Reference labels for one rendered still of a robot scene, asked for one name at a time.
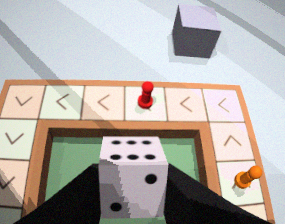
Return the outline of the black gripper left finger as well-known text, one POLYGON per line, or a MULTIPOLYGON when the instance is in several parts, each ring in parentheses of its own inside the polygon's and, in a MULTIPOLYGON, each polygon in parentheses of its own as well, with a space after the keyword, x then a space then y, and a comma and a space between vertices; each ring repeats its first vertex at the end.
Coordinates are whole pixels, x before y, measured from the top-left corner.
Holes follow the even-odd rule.
POLYGON ((16 224, 99 224, 99 164, 91 164, 16 224))

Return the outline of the orange game pawn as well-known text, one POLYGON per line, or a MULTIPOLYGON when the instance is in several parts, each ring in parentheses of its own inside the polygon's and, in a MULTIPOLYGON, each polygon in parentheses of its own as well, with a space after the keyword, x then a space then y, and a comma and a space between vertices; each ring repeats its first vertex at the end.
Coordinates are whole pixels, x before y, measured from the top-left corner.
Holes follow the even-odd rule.
POLYGON ((258 165, 251 165, 251 168, 247 172, 236 173, 234 183, 240 189, 248 188, 252 180, 260 179, 260 176, 262 176, 262 168, 258 167, 258 165))

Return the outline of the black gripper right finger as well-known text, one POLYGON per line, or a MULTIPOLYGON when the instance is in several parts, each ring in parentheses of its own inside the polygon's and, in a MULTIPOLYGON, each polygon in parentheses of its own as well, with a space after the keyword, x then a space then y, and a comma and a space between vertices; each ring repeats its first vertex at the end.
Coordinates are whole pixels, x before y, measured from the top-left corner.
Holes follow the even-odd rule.
POLYGON ((271 224, 224 200, 171 164, 167 164, 163 214, 167 224, 271 224))

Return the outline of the red game pawn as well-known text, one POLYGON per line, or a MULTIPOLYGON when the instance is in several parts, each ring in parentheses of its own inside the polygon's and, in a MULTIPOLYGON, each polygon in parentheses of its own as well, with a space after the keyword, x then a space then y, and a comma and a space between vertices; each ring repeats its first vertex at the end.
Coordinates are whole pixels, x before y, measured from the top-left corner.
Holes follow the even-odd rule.
POLYGON ((151 97, 151 93, 154 91, 153 83, 150 81, 146 81, 142 85, 142 96, 139 96, 138 105, 141 108, 150 108, 153 105, 153 97, 151 97))

